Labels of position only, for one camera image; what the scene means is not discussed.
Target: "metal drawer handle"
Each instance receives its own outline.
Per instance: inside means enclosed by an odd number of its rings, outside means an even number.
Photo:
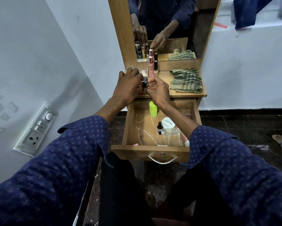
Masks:
[[[168,163],[171,163],[173,162],[174,160],[176,160],[178,157],[175,157],[173,158],[172,160],[170,160],[169,162],[158,162],[157,160],[153,159],[151,156],[147,156],[148,158],[150,158],[152,161],[158,163],[158,164],[161,164],[161,165],[165,165],[165,164],[168,164]]]

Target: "wooden mirror frame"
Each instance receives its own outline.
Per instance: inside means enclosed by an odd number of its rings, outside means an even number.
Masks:
[[[188,60],[169,60],[169,61],[159,61],[158,69],[159,71],[164,70],[174,70],[174,69],[187,69],[195,67],[199,69],[205,55],[205,51],[208,45],[208,41],[211,35],[211,31],[215,22],[215,18],[218,12],[218,8],[221,0],[218,1],[214,18],[211,24],[211,28],[208,34],[205,48],[203,50],[203,55],[200,59],[188,59]],[[129,14],[128,0],[108,0],[123,62],[125,69],[132,67],[138,68],[140,70],[146,70],[148,68],[147,62],[137,62],[137,54],[135,51],[134,36],[132,33],[132,24]]]

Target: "dark tile floor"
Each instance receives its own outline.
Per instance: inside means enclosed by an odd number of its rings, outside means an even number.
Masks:
[[[125,116],[116,117],[110,125],[111,144],[121,144]],[[201,116],[203,125],[236,135],[251,151],[263,157],[269,164],[282,170],[282,148],[271,138],[282,135],[282,115],[226,115]],[[135,176],[145,188],[154,193],[160,205],[170,192],[171,186],[184,175],[186,168],[179,163],[158,165],[150,161],[131,161]],[[83,225],[95,225],[99,213],[100,164],[97,170]]]
[[[196,23],[193,43],[196,49],[196,57],[202,58],[203,50],[205,49],[208,39],[211,24],[213,22],[215,10],[200,11],[198,21]]]

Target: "wall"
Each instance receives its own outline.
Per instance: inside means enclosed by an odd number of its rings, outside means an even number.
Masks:
[[[108,0],[46,2],[105,103],[125,70]]]
[[[282,20],[278,0],[258,13],[255,26],[236,31],[220,8],[202,63],[208,92],[201,110],[282,108]]]
[[[11,117],[0,118],[0,182],[30,159],[11,149],[44,101],[59,114],[40,149],[103,105],[45,0],[0,0],[0,95],[0,116]]]

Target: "blue patterned shirt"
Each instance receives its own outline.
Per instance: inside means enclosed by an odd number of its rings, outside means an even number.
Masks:
[[[108,125],[90,116],[58,132],[39,156],[0,184],[0,225],[72,225],[98,150],[106,156]],[[252,155],[235,136],[197,127],[188,167],[199,162],[244,224],[282,225],[282,172]]]

